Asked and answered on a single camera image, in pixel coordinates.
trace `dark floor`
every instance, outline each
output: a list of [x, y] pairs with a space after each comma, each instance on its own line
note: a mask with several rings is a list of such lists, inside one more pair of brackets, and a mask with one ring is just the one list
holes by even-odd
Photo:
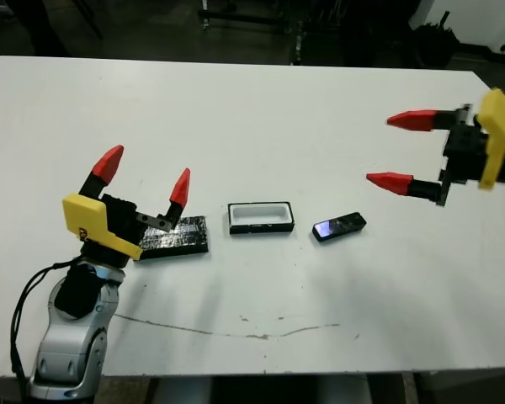
[[[222, 21], [211, 21], [210, 27], [202, 30], [196, 16], [200, 0], [87, 1], [93, 7], [97, 25], [103, 32], [103, 40], [98, 39], [71, 0], [45, 0], [50, 21], [72, 56], [277, 65], [289, 65], [292, 62], [295, 23], [306, 16], [308, 3], [306, 0], [290, 2], [290, 21], [294, 29], [293, 32], [284, 34], [263, 26]], [[274, 14], [272, 4], [271, 0], [238, 2], [241, 13], [266, 16]], [[210, 7], [215, 10], [221, 9], [223, 5], [223, 0], [210, 0]], [[19, 22], [15, 18], [0, 18], [0, 55], [33, 54], [29, 37]], [[344, 66], [337, 35], [308, 35], [302, 55], [305, 65]], [[374, 66], [404, 67], [405, 64], [397, 52], [388, 46], [379, 53]], [[489, 86], [500, 87], [505, 91], [505, 64], [491, 63], [480, 56], [459, 53], [447, 69], [473, 71]], [[388, 381], [388, 378], [380, 377], [373, 381], [377, 385], [375, 403], [401, 402], [395, 399], [396, 395], [391, 391], [393, 386], [400, 390], [401, 385]], [[133, 382], [134, 388], [123, 382], [120, 382], [120, 386], [127, 391], [136, 391], [139, 383], [145, 381]], [[112, 385], [107, 390], [118, 389]], [[422, 391], [419, 398], [420, 402], [427, 404], [505, 403], [505, 376], [441, 391]]]

